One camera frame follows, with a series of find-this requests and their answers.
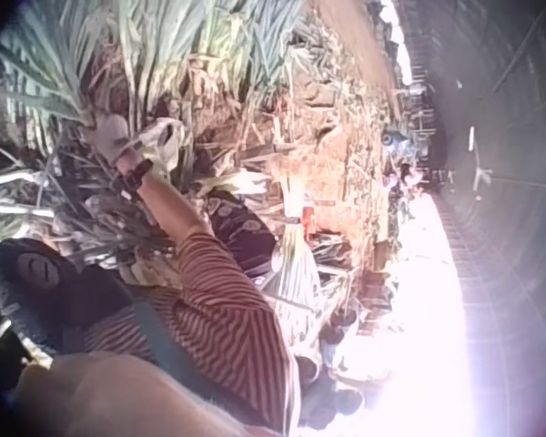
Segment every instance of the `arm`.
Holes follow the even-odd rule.
[[[117,160],[116,166],[122,175],[126,175],[143,159],[139,152],[130,149]],[[160,228],[176,243],[183,243],[197,232],[208,232],[207,225],[188,201],[153,171],[144,175],[137,194],[144,200]]]

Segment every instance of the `red object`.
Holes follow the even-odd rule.
[[[313,207],[303,208],[301,223],[303,224],[304,237],[306,241],[309,241],[309,236],[316,233],[316,216]]]

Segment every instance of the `striped shirt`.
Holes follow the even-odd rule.
[[[149,298],[175,340],[213,382],[287,432],[299,416],[297,367],[275,311],[220,241],[194,234],[180,248],[183,291],[154,288]],[[92,327],[88,351],[127,353],[152,361],[133,307]]]

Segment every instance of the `wristwatch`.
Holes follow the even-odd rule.
[[[114,180],[113,188],[120,191],[127,191],[134,194],[142,186],[142,179],[152,169],[154,163],[151,159],[144,159],[123,177],[120,176]]]

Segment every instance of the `shoulder strap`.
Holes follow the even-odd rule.
[[[118,283],[118,286],[134,300],[137,322],[160,369],[205,401],[224,408],[239,421],[247,425],[268,427],[261,414],[246,401],[224,390],[198,370],[190,355],[170,335],[149,302],[134,297],[124,284]]]

